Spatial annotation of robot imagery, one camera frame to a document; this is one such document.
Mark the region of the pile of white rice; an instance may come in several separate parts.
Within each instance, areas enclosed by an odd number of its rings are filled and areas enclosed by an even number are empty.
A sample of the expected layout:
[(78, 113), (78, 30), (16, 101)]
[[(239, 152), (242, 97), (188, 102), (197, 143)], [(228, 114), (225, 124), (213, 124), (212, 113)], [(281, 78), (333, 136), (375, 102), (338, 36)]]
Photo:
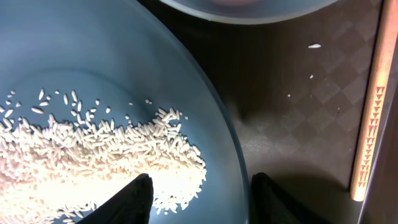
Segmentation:
[(180, 111), (159, 109), (144, 124), (94, 123), (76, 93), (64, 95), (71, 121), (49, 116), (41, 127), (17, 116), (20, 102), (1, 106), (1, 222), (75, 223), (140, 174), (153, 180), (157, 213), (177, 212), (206, 179), (199, 148), (181, 129)]

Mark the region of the dark blue plate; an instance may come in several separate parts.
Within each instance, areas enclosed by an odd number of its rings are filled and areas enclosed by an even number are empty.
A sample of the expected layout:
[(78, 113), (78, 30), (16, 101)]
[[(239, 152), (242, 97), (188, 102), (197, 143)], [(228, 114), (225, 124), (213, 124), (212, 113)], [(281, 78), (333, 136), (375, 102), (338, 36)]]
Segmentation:
[(151, 223), (248, 223), (249, 184), (238, 137), (190, 52), (137, 1), (2, 1), (1, 105), (11, 118), (72, 120), (76, 93), (94, 122), (146, 123), (182, 113), (181, 131), (205, 161), (198, 197)]

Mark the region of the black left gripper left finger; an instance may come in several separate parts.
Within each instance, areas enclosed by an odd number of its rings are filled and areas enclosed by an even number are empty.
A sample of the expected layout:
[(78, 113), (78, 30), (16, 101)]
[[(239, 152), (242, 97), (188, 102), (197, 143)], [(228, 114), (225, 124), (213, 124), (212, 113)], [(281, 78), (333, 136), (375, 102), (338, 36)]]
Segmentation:
[(153, 200), (152, 178), (140, 174), (78, 224), (148, 224)]

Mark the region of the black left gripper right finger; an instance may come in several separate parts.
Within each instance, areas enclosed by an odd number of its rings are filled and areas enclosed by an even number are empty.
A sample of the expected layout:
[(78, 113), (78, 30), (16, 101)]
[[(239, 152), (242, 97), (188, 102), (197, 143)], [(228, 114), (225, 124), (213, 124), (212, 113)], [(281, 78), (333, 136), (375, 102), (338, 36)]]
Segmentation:
[(253, 223), (263, 224), (329, 223), (263, 172), (251, 179), (251, 218)]

